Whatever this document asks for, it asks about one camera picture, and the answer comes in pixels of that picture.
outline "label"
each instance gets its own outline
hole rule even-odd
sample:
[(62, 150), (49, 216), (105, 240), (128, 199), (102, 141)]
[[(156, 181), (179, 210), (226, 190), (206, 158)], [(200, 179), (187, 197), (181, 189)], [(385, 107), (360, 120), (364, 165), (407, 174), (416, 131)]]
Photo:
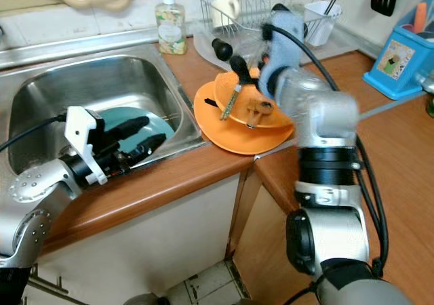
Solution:
[(173, 24), (162, 24), (158, 27), (158, 34), (166, 42), (175, 43), (182, 37), (181, 28)]
[(398, 80), (413, 55), (414, 50), (411, 47), (393, 39), (378, 63), (377, 70)]

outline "chopsticks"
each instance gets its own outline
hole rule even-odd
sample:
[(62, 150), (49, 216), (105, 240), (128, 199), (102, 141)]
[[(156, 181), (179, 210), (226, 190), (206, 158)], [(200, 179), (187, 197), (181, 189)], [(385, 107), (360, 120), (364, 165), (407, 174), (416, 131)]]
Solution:
[(334, 3), (336, 2), (336, 0), (331, 0), (330, 3), (328, 4), (327, 8), (324, 11), (324, 15), (328, 15), (329, 12), (332, 10)]

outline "robotic arm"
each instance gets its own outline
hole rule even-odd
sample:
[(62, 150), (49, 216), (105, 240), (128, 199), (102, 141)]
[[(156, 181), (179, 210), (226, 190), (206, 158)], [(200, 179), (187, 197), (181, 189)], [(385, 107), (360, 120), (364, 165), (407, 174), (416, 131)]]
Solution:
[[(302, 20), (290, 12), (276, 13), (272, 24), (295, 38), (302, 31)], [(411, 304), (368, 266), (361, 189), (353, 178), (361, 169), (356, 102), (285, 59), (299, 51), (293, 41), (276, 32), (264, 36), (271, 40), (270, 62), (261, 70), (259, 88), (296, 124), (300, 177), (294, 196), (301, 208), (287, 219), (287, 255), (299, 272), (312, 276), (313, 287), (304, 293), (316, 292), (324, 305)]]
[(83, 189), (108, 176), (123, 174), (151, 155), (164, 141), (157, 134), (132, 152), (119, 151), (119, 140), (136, 134), (149, 123), (139, 117), (104, 131), (104, 120), (80, 106), (70, 106), (65, 137), (77, 153), (63, 156), (21, 173), (10, 186), (0, 216), (0, 300), (21, 301), (33, 264), (52, 223)]

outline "orange plate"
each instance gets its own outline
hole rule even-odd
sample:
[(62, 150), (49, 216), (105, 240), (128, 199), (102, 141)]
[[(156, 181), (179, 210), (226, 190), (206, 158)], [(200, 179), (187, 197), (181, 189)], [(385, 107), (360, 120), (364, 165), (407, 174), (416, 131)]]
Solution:
[[(250, 74), (253, 77), (257, 77), (259, 75), (258, 69), (252, 69)], [(238, 76), (234, 72), (220, 73), (217, 75), (215, 82), (214, 99), (218, 107), (224, 110), (236, 84), (238, 84)], [(279, 110), (274, 100), (270, 100), (262, 95), (254, 85), (243, 86), (229, 117), (237, 122), (246, 124), (250, 115), (247, 105), (251, 98), (261, 101), (266, 100), (274, 106), (274, 111), (270, 115), (261, 117), (258, 127), (285, 127), (292, 124), (291, 120)]]
[(217, 146), (237, 154), (255, 155), (279, 146), (291, 136), (294, 131), (292, 125), (249, 129), (231, 119), (220, 121), (222, 111), (205, 103), (206, 98), (214, 98), (214, 85), (212, 81), (199, 89), (195, 96), (194, 111), (200, 128)]

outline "stack of orange plates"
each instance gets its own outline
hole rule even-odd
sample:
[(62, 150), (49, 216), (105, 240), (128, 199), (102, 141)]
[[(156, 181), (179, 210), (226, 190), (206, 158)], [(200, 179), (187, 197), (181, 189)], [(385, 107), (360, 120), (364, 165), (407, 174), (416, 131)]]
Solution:
[[(252, 86), (252, 89), (249, 86), (243, 87), (232, 109), (230, 118), (221, 121), (222, 109), (226, 106), (227, 100), (229, 100), (237, 84), (237, 77), (235, 73), (232, 73), (231, 77), (235, 76), (235, 82), (232, 83), (232, 79), (229, 77), (222, 79), (220, 76), (222, 75), (219, 75), (216, 81), (203, 85), (196, 93), (194, 101), (196, 121), (204, 134), (213, 143), (233, 153), (255, 155), (279, 146), (291, 136), (294, 126), (285, 115), (280, 113), (277, 107), (275, 107), (275, 111), (271, 115), (267, 116), (271, 117), (276, 112), (273, 121), (269, 121), (271, 119), (261, 121), (262, 125), (254, 129), (250, 129), (245, 125), (248, 119), (248, 110), (246, 105), (242, 106), (239, 102), (245, 99), (248, 101), (250, 98), (266, 99), (254, 86)], [(229, 84), (222, 85), (222, 80), (230, 82), (232, 89), (226, 88)], [(225, 94), (220, 93), (219, 88), (221, 87), (224, 87)], [(205, 99), (208, 98), (215, 100), (218, 107), (206, 103)]]

